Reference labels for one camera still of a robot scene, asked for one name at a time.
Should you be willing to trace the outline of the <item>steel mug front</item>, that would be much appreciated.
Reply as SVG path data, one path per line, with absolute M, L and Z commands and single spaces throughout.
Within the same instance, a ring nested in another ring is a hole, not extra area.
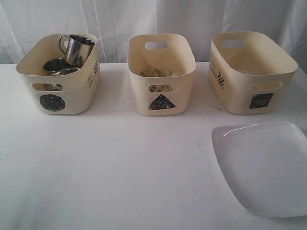
M 61 48 L 63 37 L 68 39 L 68 45 L 65 51 Z M 65 61 L 71 66 L 81 68 L 87 61 L 94 46 L 95 42 L 93 40 L 81 35 L 62 34 L 59 37 L 59 48 L 64 54 Z

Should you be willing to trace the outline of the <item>steel mug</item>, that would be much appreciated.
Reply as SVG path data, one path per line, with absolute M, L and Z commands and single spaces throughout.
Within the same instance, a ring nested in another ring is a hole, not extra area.
M 71 65 L 64 58 L 54 58 L 47 61 L 43 68 L 46 72 L 53 73 L 69 68 Z
M 68 39 L 68 45 L 65 51 L 61 48 L 63 37 Z M 62 34 L 59 37 L 59 48 L 64 54 L 65 61 L 71 66 L 81 68 L 87 61 L 94 46 L 95 42 L 93 40 L 81 35 Z

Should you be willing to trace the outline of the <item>stainless steel bowl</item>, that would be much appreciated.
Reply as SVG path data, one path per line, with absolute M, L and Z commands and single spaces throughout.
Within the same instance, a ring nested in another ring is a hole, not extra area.
M 74 73 L 78 70 L 80 70 L 80 68 L 67 68 L 67 69 L 63 69 L 55 73 L 52 73 L 51 76 L 67 75 L 67 74 Z M 44 83 L 44 87 L 47 91 L 62 91 L 63 90 L 63 87 L 58 83 L 56 84 Z

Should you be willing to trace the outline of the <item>white square plate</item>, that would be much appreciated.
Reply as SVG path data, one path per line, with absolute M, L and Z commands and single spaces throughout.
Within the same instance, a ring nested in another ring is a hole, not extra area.
M 221 172 L 250 213 L 299 217 L 307 213 L 307 138 L 288 121 L 216 127 L 211 132 Z

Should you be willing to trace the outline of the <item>steel table knife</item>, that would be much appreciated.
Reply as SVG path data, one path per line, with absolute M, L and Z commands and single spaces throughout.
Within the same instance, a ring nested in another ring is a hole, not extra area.
M 164 77 L 164 76 L 163 76 L 163 70 L 159 70 L 159 69 L 154 69 L 154 70 L 155 70 L 156 74 L 158 75 L 158 77 Z M 171 87 L 169 84 L 165 85 L 165 88 L 166 88 L 169 92 L 172 92 L 172 91 L 173 91 L 172 87 Z

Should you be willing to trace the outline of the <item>wooden chopstick pale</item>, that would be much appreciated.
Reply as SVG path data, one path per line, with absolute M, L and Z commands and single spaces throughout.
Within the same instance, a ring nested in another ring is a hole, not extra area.
M 154 92 L 168 92 L 168 90 L 165 88 L 165 85 L 151 85 L 154 87 Z

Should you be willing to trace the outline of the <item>steel fork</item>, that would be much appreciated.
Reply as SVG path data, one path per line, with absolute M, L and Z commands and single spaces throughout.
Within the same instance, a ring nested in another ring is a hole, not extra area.
M 163 76 L 166 76 L 166 77 L 170 77 L 173 75 L 173 72 L 170 70 L 170 71 L 163 71 Z

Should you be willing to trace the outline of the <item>cream bin with triangle mark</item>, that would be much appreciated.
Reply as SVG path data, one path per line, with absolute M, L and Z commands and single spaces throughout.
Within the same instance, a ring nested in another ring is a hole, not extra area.
M 135 106 L 147 116 L 177 115 L 189 103 L 196 62 L 185 37 L 178 34 L 143 34 L 133 37 L 128 48 L 128 68 Z M 154 69 L 172 71 L 157 77 Z M 150 92 L 151 85 L 169 84 L 172 92 Z

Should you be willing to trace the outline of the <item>cream bin with circle mark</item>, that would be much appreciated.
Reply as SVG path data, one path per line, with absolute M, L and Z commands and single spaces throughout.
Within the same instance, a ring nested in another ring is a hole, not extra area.
M 47 75 L 43 65 L 54 58 L 63 58 L 59 34 L 42 38 L 19 61 L 20 74 L 32 102 L 44 114 L 75 115 L 90 106 L 100 80 L 98 48 L 94 46 L 85 64 L 76 72 Z

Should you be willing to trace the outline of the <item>cream bin with square mark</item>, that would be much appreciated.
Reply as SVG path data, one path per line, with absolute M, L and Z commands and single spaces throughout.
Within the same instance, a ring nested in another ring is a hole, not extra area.
M 264 34 L 244 31 L 212 37 L 209 79 L 233 114 L 273 111 L 297 69 L 297 62 Z

